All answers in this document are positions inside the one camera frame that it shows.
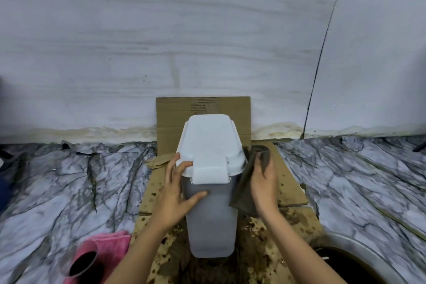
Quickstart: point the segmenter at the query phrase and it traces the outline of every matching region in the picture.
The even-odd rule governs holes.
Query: plastic container
[[[181,180],[185,198],[209,195],[186,216],[191,253],[198,258],[231,255],[237,233],[236,209],[228,206],[246,158],[234,122],[227,115],[194,115],[185,123],[176,162],[193,161]]]

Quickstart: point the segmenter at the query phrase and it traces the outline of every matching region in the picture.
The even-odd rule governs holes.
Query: hand
[[[260,153],[254,160],[254,170],[250,180],[251,195],[259,216],[265,220],[268,213],[278,211],[276,195],[278,191],[278,175],[274,160],[269,159],[265,172],[262,173],[260,166]]]
[[[188,200],[181,197],[181,176],[185,168],[192,166],[192,162],[184,161],[176,168],[176,161],[180,154],[176,153],[166,168],[164,187],[160,190],[152,212],[151,223],[159,230],[167,232],[176,225],[195,205],[208,195],[201,191]]]

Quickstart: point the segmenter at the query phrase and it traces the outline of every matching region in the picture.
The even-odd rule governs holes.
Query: cup with dark liquid
[[[65,275],[78,284],[99,284],[104,277],[104,265],[99,259],[98,244],[87,240],[78,247],[78,258],[74,257],[65,266]]]

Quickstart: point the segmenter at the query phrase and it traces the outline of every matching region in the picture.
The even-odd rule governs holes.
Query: blue object
[[[0,175],[0,212],[7,206],[12,197],[12,189],[4,179],[3,176]]]

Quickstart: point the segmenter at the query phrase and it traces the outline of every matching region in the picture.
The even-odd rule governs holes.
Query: gray cloth
[[[262,172],[265,171],[269,163],[270,151],[269,148],[262,145],[252,146],[250,152],[245,148],[244,153],[247,158],[247,164],[240,176],[240,179],[235,187],[234,193],[232,194],[229,206],[236,208],[242,214],[249,217],[259,217],[256,206],[254,205],[253,197],[251,195],[250,180],[254,169],[254,159],[256,154],[260,152],[260,162]]]

